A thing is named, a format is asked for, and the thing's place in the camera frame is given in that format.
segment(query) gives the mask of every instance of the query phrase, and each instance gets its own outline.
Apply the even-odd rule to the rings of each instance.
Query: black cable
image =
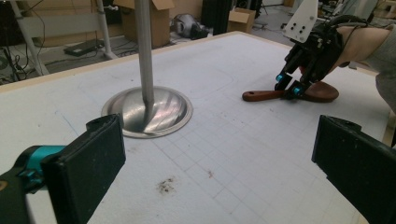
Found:
[[[283,35],[282,30],[273,30],[273,29],[269,29],[269,28],[266,28],[266,27],[264,27],[264,28],[253,27],[252,30],[254,30],[254,31],[260,31],[260,30],[270,31],[270,32],[273,32],[273,33],[276,33],[276,34],[279,34],[279,35]]]
[[[343,51],[344,51],[345,47],[347,46],[347,43],[349,42],[350,37],[352,37],[353,32],[355,32],[356,29],[358,29],[358,28],[360,28],[360,27],[359,26],[353,27],[352,31],[350,32],[350,34],[346,38],[346,42],[344,43],[344,46],[343,46]]]
[[[17,75],[17,71],[16,71],[15,66],[14,66],[14,64],[12,62],[12,59],[11,59],[11,50],[9,50],[8,31],[7,30],[8,30],[8,28],[4,27],[4,31],[5,31],[5,34],[6,34],[6,48],[3,49],[3,52],[6,55],[6,59],[8,60],[9,66],[11,66],[13,80],[14,81],[19,81],[19,77]]]
[[[43,21],[43,19],[33,10],[33,8],[31,9],[34,13],[35,13],[35,15],[41,20],[41,23],[43,24],[43,41],[41,42],[41,46],[40,46],[40,49],[38,50],[38,53],[37,53],[37,59],[39,58],[39,54],[40,54],[40,52],[41,52],[41,50],[43,49],[43,47],[44,47],[44,43],[46,42],[46,23],[44,23],[44,21]],[[39,65],[39,67],[40,67],[40,72],[41,72],[41,74],[43,74],[43,68],[41,67],[41,63],[38,63],[38,65]]]
[[[39,2],[37,2],[36,4],[34,4],[32,7],[28,8],[27,10],[25,10],[24,12],[29,12],[30,10],[33,11],[33,8],[35,8],[36,6],[38,6],[39,4],[41,4],[44,0],[41,0]]]
[[[29,64],[29,53],[27,52],[27,45],[25,45],[25,53],[26,53],[26,65],[22,69],[25,69]]]
[[[58,60],[58,61],[52,61],[52,62],[49,62],[49,63],[45,63],[45,65],[52,65],[52,64],[55,64],[55,63],[63,63],[63,62],[74,62],[74,61],[81,61],[81,60],[84,60],[84,59],[94,58],[98,54],[98,51],[99,51],[99,49],[96,49],[95,54],[92,55],[92,56],[87,56],[87,57],[77,58],[77,59],[62,59],[62,60]]]
[[[123,48],[123,49],[113,49],[113,51],[117,51],[117,50],[131,50],[131,49],[137,49],[136,45],[129,47],[129,48]]]
[[[123,44],[120,44],[120,45],[118,45],[118,46],[116,46],[116,47],[113,47],[113,48],[111,48],[111,49],[112,49],[112,50],[118,50],[118,49],[120,49],[120,47],[125,46],[125,45],[127,45],[127,44],[129,44],[129,43],[131,43],[131,42],[132,42],[132,41],[129,40],[128,42],[123,43]]]
[[[120,57],[125,57],[125,56],[128,56],[128,55],[132,55],[132,53],[137,53],[137,49],[125,50],[125,51],[123,51],[121,53],[118,53],[117,55],[120,55]]]
[[[18,64],[18,62],[20,61],[20,59],[21,59],[21,56],[20,56],[20,55],[15,55],[13,66],[15,66],[18,70],[22,70],[22,67]]]

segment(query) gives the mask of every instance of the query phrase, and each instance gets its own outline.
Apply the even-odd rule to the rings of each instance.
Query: round metal base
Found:
[[[153,87],[154,102],[145,105],[141,88],[122,91],[109,99],[102,116],[121,114],[122,133],[128,137],[154,138],[173,133],[192,116],[192,104],[181,92]]]

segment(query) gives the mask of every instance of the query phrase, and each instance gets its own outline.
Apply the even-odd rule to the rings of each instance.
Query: metal pole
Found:
[[[15,19],[17,20],[18,25],[20,26],[26,45],[29,48],[30,53],[32,54],[33,61],[35,61],[35,70],[40,76],[48,75],[50,72],[47,69],[46,65],[44,65],[37,56],[37,51],[35,50],[35,44],[33,43],[32,37],[30,37],[29,33],[26,30],[25,24],[23,22],[24,18],[21,15],[17,2],[10,1],[10,4],[12,6],[12,10],[15,13]]]
[[[213,35],[227,33],[228,17],[233,0],[216,0],[216,15],[213,24]]]
[[[105,42],[105,55],[107,56],[108,59],[116,59],[118,57],[111,51],[111,47],[110,47],[110,37],[108,35],[106,13],[105,13],[105,9],[103,7],[103,1],[96,0],[96,4],[98,6],[98,16],[99,16],[100,28],[102,29],[103,40]]]
[[[137,42],[139,46],[140,78],[142,79],[142,96],[146,107],[150,108],[154,104],[154,90],[149,0],[134,0],[134,4],[137,23]]]

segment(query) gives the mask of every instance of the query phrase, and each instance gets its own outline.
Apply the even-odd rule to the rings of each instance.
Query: floor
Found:
[[[262,13],[260,17],[255,20],[255,24],[251,33],[253,35],[266,38],[284,45],[292,46],[293,43],[290,42],[288,38],[282,35],[280,28],[282,23],[287,23],[291,18],[290,11],[291,7],[284,6],[266,7],[266,11],[262,8]],[[389,14],[387,11],[384,10],[377,11],[375,15],[376,17],[373,20],[372,24],[380,27],[391,23],[388,18],[394,18],[395,16],[395,14]],[[190,41],[189,39],[180,38],[176,34],[171,34],[171,37],[172,38],[170,45]],[[136,54],[136,43],[125,39],[123,36],[111,37],[110,43],[112,51],[119,57]],[[50,73],[57,73],[88,64],[99,63],[105,60],[103,54],[100,51],[91,52],[86,54],[85,56],[80,57],[66,55],[64,54],[64,48],[69,46],[73,45],[60,46],[56,48],[37,48],[37,50],[39,50],[39,57],[47,66]],[[10,50],[12,52],[13,58],[15,58],[16,56],[21,57],[19,64],[24,67],[23,65],[26,64],[25,46],[13,46],[10,48]],[[20,74],[20,79],[33,78],[38,76],[37,72],[29,65],[24,69],[24,73],[26,74]],[[364,64],[352,64],[352,67],[356,66],[362,66],[364,68],[367,68]],[[9,78],[8,81],[5,79],[0,79],[0,85],[7,84],[8,82]]]

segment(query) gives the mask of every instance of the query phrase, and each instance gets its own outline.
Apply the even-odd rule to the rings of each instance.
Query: metal stand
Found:
[[[183,127],[192,116],[192,104],[178,91],[153,87],[149,1],[135,0],[135,11],[142,87],[113,96],[102,115],[121,114],[126,136],[153,138]]]
[[[38,58],[37,50],[32,38],[43,35],[43,29],[46,35],[70,35],[100,30],[103,33],[105,42],[104,54],[108,59],[118,58],[110,47],[110,41],[107,30],[106,15],[103,7],[103,1],[97,0],[98,13],[69,16],[51,16],[51,17],[23,17],[16,1],[10,1],[15,18],[21,28],[26,45],[32,54],[35,62],[35,70],[40,76],[49,74],[47,67]]]
[[[267,8],[265,8],[264,2],[262,2],[262,8],[264,8],[265,13],[268,15]]]
[[[216,0],[215,21],[213,24],[213,35],[227,33],[228,17],[233,0]]]

